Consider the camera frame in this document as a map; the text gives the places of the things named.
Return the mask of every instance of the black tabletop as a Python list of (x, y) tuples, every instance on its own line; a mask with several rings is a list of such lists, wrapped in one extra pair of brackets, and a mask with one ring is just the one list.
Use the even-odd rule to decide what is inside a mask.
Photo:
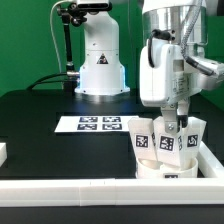
[[(0, 142), (8, 158), (0, 178), (135, 178), (128, 132), (55, 134), (62, 115), (160, 116), (142, 106), (135, 92), (127, 99), (95, 104), (60, 90), (13, 91), (0, 98)], [(224, 160), (224, 112), (200, 95), (190, 115), (207, 121), (203, 141)], [(222, 223), (223, 205), (0, 208), (1, 223)]]

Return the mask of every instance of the white edge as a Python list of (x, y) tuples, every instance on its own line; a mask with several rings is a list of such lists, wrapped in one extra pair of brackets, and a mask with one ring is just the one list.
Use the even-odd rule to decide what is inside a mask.
[(223, 204), (224, 168), (201, 144), (207, 178), (0, 181), (0, 207)]

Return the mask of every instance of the white cable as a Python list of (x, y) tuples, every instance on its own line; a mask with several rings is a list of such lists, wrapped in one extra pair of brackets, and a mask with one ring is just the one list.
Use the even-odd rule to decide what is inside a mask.
[(54, 33), (54, 27), (53, 27), (53, 12), (54, 12), (54, 9), (59, 4), (68, 3), (68, 2), (74, 2), (74, 0), (63, 0), (63, 1), (56, 2), (53, 5), (53, 7), (51, 8), (51, 14), (50, 14), (51, 35), (52, 35), (52, 39), (53, 39), (53, 43), (54, 43), (54, 47), (55, 47), (55, 51), (56, 51), (56, 55), (57, 55), (57, 60), (58, 60), (58, 66), (59, 66), (60, 73), (62, 72), (62, 65), (61, 65), (60, 53), (59, 53), (59, 50), (58, 50), (58, 45), (57, 45), (57, 41), (56, 41), (56, 37), (55, 37), (55, 33)]

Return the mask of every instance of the warning label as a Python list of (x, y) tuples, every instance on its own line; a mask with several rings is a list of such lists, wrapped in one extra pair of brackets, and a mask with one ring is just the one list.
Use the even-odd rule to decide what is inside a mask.
[(97, 64), (109, 64), (107, 59), (106, 59), (106, 56), (104, 54), (102, 54), (100, 56), (100, 59), (97, 61)]

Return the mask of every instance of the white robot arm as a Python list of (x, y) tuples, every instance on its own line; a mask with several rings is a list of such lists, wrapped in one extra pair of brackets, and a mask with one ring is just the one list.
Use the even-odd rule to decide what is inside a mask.
[(129, 122), (139, 178), (197, 177), (206, 122), (188, 118), (189, 97), (224, 80), (224, 64), (204, 58), (206, 16), (217, 14), (220, 1), (208, 3), (206, 13), (205, 0), (144, 1), (140, 98), (146, 107), (161, 107), (163, 116)]
[[(80, 67), (76, 96), (91, 101), (111, 101), (128, 94), (130, 88), (125, 85), (125, 69), (119, 61), (119, 27), (108, 14), (112, 9), (111, 2), (109, 0), (69, 2), (67, 8), (58, 10), (64, 29), (68, 31), (70, 23), (75, 27), (83, 24), (85, 34), (85, 62)], [(68, 54), (71, 53), (71, 46), (69, 43), (67, 46)], [(72, 58), (69, 57), (67, 61), (67, 73), (73, 74)]]

